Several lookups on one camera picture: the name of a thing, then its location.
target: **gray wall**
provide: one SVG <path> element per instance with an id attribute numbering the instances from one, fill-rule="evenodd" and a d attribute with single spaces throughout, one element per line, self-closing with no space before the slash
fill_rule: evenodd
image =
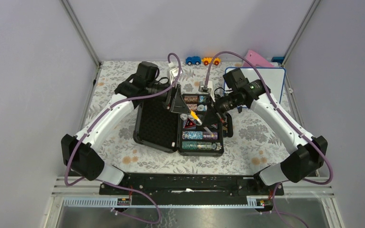
<path id="1" fill-rule="evenodd" d="M 94 69 L 58 0 L 0 1 L 0 228 L 40 224 Z"/>
<path id="2" fill-rule="evenodd" d="M 365 1 L 323 0 L 287 64 L 306 127 L 328 140 L 346 227 L 365 227 Z"/>
<path id="3" fill-rule="evenodd" d="M 312 0 L 70 0 L 101 60 L 285 54 Z"/>

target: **blue toy car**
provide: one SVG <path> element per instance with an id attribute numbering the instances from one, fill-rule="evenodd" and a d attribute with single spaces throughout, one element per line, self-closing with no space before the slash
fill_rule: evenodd
<path id="1" fill-rule="evenodd" d="M 201 64 L 201 58 L 199 56 L 188 57 L 186 58 L 185 63 L 189 66 L 192 64 L 199 65 Z"/>

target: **orange toy car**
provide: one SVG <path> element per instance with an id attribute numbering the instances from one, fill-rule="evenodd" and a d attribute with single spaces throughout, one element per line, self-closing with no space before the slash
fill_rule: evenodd
<path id="1" fill-rule="evenodd" d="M 203 64 L 206 66 L 208 65 L 210 62 L 212 61 L 212 58 L 203 58 L 202 59 L 202 62 Z M 215 65 L 219 65 L 219 63 L 221 62 L 220 58 L 216 58 L 214 61 L 213 61 L 213 64 Z"/>

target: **pink object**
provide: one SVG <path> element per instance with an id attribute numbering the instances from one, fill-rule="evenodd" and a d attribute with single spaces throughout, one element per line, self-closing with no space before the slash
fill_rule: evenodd
<path id="1" fill-rule="evenodd" d="M 268 60 L 264 59 L 264 57 L 260 56 L 257 52 L 253 50 L 248 50 L 246 56 L 246 60 L 250 61 L 256 67 L 274 67 Z M 243 63 L 242 67 L 251 67 L 246 62 Z"/>

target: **glass panel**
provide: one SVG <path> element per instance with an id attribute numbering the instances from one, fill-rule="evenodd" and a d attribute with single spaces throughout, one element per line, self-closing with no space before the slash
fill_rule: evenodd
<path id="1" fill-rule="evenodd" d="M 293 213 L 310 228 L 329 227 L 318 199 L 276 199 L 280 211 Z M 161 209 L 163 219 L 152 227 L 179 228 L 268 228 L 285 227 L 277 214 L 248 215 L 254 209 Z M 128 209 L 126 213 L 143 219 L 156 220 L 155 209 Z M 304 227 L 295 218 L 283 216 L 293 227 Z M 115 216 L 108 208 L 64 207 L 59 228 L 147 227 L 145 223 L 122 215 Z"/>

